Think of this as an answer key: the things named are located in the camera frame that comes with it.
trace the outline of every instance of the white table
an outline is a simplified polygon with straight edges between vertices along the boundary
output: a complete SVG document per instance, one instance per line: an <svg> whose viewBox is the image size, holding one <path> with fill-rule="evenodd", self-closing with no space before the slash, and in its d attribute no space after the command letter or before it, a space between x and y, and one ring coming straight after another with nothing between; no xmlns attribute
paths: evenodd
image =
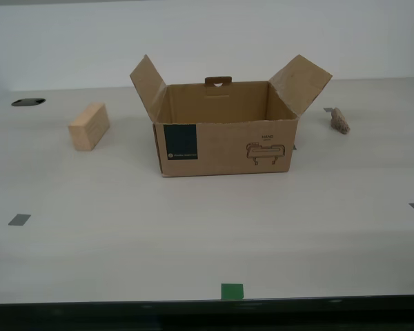
<svg viewBox="0 0 414 331"><path fill-rule="evenodd" d="M112 126L77 152L67 125L91 101ZM330 82L295 144L288 173L162 178L134 88L10 93L0 303L414 294L414 79Z"/></svg>

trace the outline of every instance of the open cardboard box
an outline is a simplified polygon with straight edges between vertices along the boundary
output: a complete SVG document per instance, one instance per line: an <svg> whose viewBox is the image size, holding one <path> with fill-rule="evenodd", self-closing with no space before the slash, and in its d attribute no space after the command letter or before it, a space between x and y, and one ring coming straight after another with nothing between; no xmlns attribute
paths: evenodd
<svg viewBox="0 0 414 331"><path fill-rule="evenodd" d="M147 55L130 75L165 177L288 171L297 122L331 77L301 55L269 81L167 86Z"/></svg>

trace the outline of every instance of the small stone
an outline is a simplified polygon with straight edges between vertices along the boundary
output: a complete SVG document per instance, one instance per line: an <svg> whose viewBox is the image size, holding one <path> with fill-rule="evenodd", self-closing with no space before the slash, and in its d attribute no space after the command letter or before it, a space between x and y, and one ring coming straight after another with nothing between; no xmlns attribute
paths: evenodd
<svg viewBox="0 0 414 331"><path fill-rule="evenodd" d="M350 127L339 108L334 108L331 112L331 127L342 134L350 132Z"/></svg>

